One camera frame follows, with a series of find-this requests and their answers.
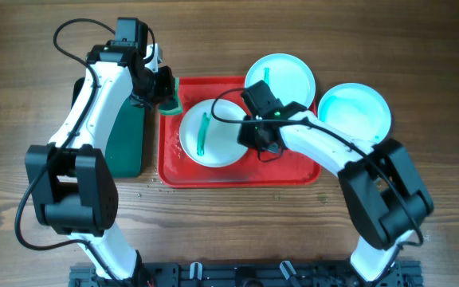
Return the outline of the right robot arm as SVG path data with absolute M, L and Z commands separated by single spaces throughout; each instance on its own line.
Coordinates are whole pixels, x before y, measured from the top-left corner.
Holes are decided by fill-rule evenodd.
M 258 151 L 293 151 L 330 171 L 359 233 L 350 264 L 364 281 L 382 279 L 434 211 L 407 150 L 394 139 L 372 143 L 331 128 L 302 104 L 282 104 L 264 81 L 244 88 L 241 98 L 250 114 L 238 142 Z

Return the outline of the white plate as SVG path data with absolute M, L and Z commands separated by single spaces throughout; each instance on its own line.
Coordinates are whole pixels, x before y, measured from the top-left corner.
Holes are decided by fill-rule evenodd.
M 359 83 L 329 89 L 318 104 L 318 118 L 349 136 L 376 144 L 388 136 L 392 124 L 389 105 L 381 94 Z
M 315 99 L 316 81 L 311 69 L 298 57 L 274 53 L 256 61 L 245 76 L 245 87 L 264 81 L 283 105 L 297 102 L 309 108 Z
M 221 122 L 211 115 L 214 99 L 204 100 L 191 107 L 183 116 L 179 140 L 184 152 L 205 167 L 226 167 L 236 163 L 248 148 L 237 142 L 240 124 Z M 203 155 L 198 154 L 201 128 L 206 129 Z

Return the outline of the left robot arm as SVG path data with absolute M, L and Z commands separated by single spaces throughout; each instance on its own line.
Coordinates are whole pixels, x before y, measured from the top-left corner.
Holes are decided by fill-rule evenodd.
M 139 252 L 116 224 L 118 190 L 104 153 L 125 102 L 167 115 L 180 113 L 182 105 L 171 68 L 161 64 L 152 29 L 137 18 L 119 18 L 112 33 L 114 39 L 77 59 L 86 75 L 61 128 L 46 145 L 32 145 L 26 152 L 29 186 L 18 205 L 14 231 L 25 248 L 48 249 L 22 235 L 22 212 L 31 200 L 39 223 L 67 236 L 54 247 L 83 247 L 99 285 L 150 286 Z

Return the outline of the white plate top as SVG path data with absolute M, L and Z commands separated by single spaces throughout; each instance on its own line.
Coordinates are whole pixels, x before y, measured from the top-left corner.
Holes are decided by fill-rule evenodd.
M 298 57 L 274 53 L 256 61 L 245 76 L 245 87 L 264 81 L 283 105 L 297 102 L 309 108 L 315 99 L 316 81 L 311 69 Z

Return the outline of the green sponge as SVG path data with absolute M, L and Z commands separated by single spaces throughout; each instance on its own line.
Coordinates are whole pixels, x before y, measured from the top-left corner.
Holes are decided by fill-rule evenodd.
M 159 112 L 163 116 L 177 116 L 183 113 L 182 101 L 179 99 L 179 83 L 178 77 L 175 78 L 175 91 L 168 101 L 159 105 Z

